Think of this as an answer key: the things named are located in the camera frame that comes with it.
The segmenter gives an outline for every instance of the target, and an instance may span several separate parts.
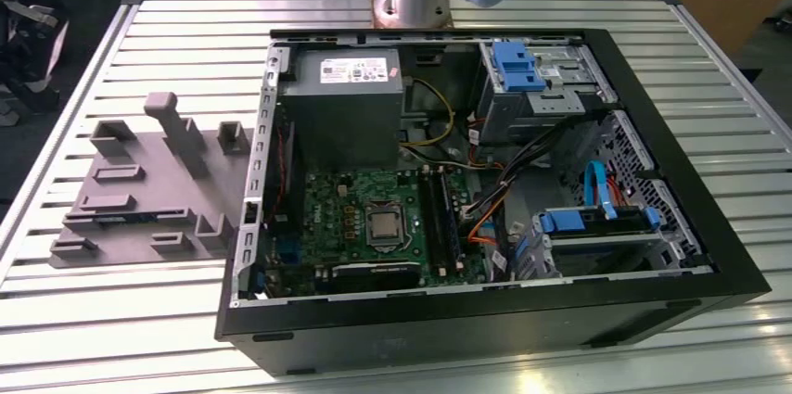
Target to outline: metal worktable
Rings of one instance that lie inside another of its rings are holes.
[[[199,128],[253,127],[269,31],[369,27],[369,1],[145,0],[119,9],[0,228],[0,391],[790,390],[792,136],[700,26],[663,0],[508,0],[489,10],[454,0],[452,8],[460,28],[612,31],[774,291],[627,348],[278,383],[213,338],[222,261],[56,270],[48,249],[92,161],[96,122],[155,129],[143,96],[158,90],[178,93]]]

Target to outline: motherboard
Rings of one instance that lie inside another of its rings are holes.
[[[485,281],[480,246],[440,221],[456,222],[469,203],[462,170],[313,173],[305,189],[302,234],[277,240],[289,296],[338,291],[328,282],[344,273],[381,272],[389,283],[414,277],[418,286]],[[444,201],[448,213],[433,213],[444,211],[436,207]],[[438,237],[449,232],[453,237]]]

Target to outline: sticker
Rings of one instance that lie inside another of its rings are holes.
[[[470,138],[470,144],[477,146],[480,144],[480,131],[478,130],[468,130],[468,137]]]
[[[388,82],[385,57],[328,58],[321,70],[321,83]]]
[[[540,75],[561,77],[561,72],[559,72],[559,69],[553,67],[540,67]]]
[[[503,272],[507,272],[507,259],[497,250],[493,252],[493,264]]]

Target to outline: power supply label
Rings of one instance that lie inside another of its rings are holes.
[[[321,83],[388,82],[385,57],[322,60]]]

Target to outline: ram slot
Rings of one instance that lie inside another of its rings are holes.
[[[441,188],[436,185],[434,174],[424,170],[418,177],[418,198],[421,200],[421,215],[424,217],[424,231],[426,236],[426,249],[430,268],[440,276],[446,276],[450,261],[446,254],[446,240],[444,224],[441,222],[442,199],[436,197]]]
[[[457,215],[454,213],[454,206],[450,200],[450,192],[448,190],[446,174],[438,172],[434,176],[440,181],[440,187],[442,192],[441,223],[445,227],[442,232],[446,237],[446,254],[449,262],[454,264],[454,269],[457,271],[461,271],[464,268],[462,244],[460,244],[460,229],[457,227]]]

